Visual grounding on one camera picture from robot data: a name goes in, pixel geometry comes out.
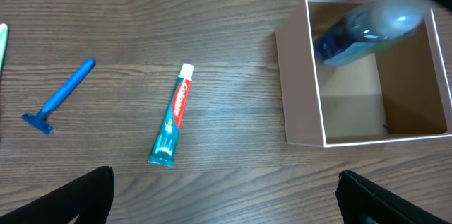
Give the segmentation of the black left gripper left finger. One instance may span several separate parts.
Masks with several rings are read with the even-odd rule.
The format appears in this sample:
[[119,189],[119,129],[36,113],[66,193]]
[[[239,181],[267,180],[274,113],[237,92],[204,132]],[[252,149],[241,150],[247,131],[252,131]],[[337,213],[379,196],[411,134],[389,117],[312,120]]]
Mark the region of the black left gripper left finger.
[[2,223],[105,223],[114,198],[114,172],[101,166],[1,216]]

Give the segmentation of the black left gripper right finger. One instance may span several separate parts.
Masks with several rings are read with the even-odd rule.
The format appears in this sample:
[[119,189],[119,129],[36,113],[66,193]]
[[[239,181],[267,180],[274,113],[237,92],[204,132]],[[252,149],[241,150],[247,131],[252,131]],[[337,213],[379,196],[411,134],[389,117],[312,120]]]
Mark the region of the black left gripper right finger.
[[339,174],[335,196],[344,224],[448,224],[351,170]]

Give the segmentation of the blue mouthwash spray bottle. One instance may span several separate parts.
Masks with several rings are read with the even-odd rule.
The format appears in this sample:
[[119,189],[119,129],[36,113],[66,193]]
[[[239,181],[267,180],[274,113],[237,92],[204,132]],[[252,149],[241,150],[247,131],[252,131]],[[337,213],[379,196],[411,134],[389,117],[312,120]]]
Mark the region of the blue mouthwash spray bottle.
[[314,56],[329,66],[352,63],[413,35],[430,0],[376,0],[346,13],[313,41]]

